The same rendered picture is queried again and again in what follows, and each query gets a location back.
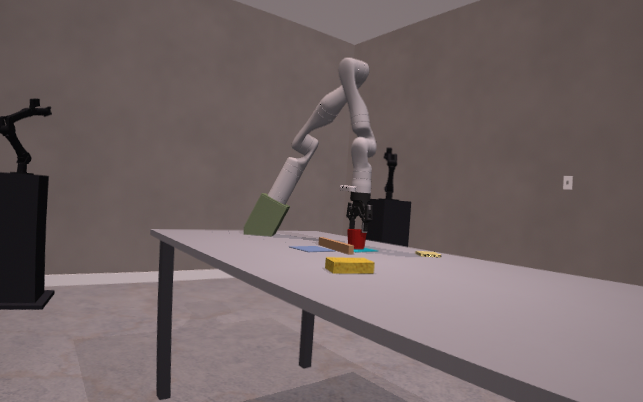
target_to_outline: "red object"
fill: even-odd
[[[361,229],[348,229],[348,244],[353,244],[354,250],[363,250],[366,247],[366,235]]]

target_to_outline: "table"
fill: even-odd
[[[314,317],[513,401],[643,400],[643,287],[367,242],[375,273],[331,274],[290,246],[345,236],[152,230],[160,240],[157,395],[170,397],[173,254],[179,249],[302,310],[299,366]]]

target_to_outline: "wall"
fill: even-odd
[[[411,247],[643,286],[643,2],[482,0],[355,55]]]
[[[46,273],[156,271],[150,229],[241,229],[352,52],[229,0],[0,0],[0,116],[53,112],[16,124],[50,177]],[[350,134],[347,109],[314,132],[281,230],[346,227]]]

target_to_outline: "white ceiling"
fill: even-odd
[[[357,45],[479,0],[234,0]]]

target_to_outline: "black table leg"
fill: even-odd
[[[299,366],[311,367],[311,351],[314,345],[314,315],[302,310],[301,313],[301,348],[299,351]]]
[[[172,368],[172,276],[175,248],[160,242],[157,283],[157,399],[170,398]]]

